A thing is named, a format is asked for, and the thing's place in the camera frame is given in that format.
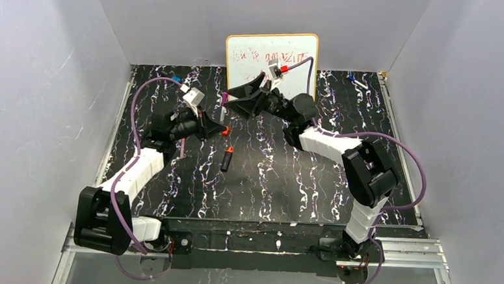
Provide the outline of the orange highlighter cap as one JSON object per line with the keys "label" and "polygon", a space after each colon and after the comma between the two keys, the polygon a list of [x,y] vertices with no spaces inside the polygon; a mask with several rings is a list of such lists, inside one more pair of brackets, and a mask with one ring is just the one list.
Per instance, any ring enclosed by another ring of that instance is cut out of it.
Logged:
{"label": "orange highlighter cap", "polygon": [[225,130],[222,132],[222,135],[227,136],[227,135],[229,135],[229,132],[230,132],[230,128],[227,126],[225,128]]}

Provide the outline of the pink marker pen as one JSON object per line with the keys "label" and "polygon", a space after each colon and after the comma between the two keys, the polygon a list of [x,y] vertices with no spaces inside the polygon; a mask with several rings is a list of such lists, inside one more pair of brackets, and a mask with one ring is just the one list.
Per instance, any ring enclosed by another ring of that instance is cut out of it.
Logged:
{"label": "pink marker pen", "polygon": [[180,158],[184,158],[184,156],[185,156],[185,142],[186,142],[186,138],[182,138],[180,140],[180,153],[179,153]]}

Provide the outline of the black orange highlighter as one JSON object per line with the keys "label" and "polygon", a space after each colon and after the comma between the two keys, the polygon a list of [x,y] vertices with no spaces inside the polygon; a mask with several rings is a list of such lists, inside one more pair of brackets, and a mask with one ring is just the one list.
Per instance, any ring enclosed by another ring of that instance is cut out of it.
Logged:
{"label": "black orange highlighter", "polygon": [[231,164],[231,161],[232,161],[232,155],[233,155],[233,147],[229,146],[226,149],[225,154],[223,155],[222,164],[220,166],[221,172],[227,172],[228,171],[228,168],[229,168],[229,166]]}

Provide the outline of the white green-tipped pen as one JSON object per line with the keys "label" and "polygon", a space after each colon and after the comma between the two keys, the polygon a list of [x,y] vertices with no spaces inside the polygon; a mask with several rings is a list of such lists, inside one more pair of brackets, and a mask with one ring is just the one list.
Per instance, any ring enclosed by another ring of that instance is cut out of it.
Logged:
{"label": "white green-tipped pen", "polygon": [[219,122],[221,124],[224,123],[224,117],[225,117],[225,114],[226,114],[226,109],[224,107],[221,107],[221,110],[220,110],[220,116],[219,116]]}

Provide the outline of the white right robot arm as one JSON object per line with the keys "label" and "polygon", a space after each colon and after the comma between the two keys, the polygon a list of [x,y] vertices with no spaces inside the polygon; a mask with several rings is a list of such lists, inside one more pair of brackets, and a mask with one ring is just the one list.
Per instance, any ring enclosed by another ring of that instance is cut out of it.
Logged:
{"label": "white right robot arm", "polygon": [[343,136],[315,124],[318,116],[314,98],[298,94],[283,96],[264,73],[258,78],[227,91],[230,100],[224,106],[244,119],[262,112],[287,122],[286,142],[343,166],[347,185],[354,199],[350,219],[340,239],[318,245],[316,250],[354,259],[364,256],[375,239],[382,209],[392,190],[400,183],[399,175],[380,140],[362,140]]}

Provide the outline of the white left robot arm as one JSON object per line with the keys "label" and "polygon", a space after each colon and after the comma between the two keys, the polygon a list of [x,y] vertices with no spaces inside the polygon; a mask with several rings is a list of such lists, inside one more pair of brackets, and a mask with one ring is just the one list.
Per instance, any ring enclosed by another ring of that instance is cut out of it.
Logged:
{"label": "white left robot arm", "polygon": [[171,161],[177,142],[189,136],[205,141],[226,130],[203,110],[194,113],[185,108],[153,114],[139,139],[140,151],[100,186],[81,191],[74,224],[75,244],[113,255],[122,255],[130,246],[144,251],[145,242],[159,239],[163,224],[151,216],[133,217],[133,200]]}

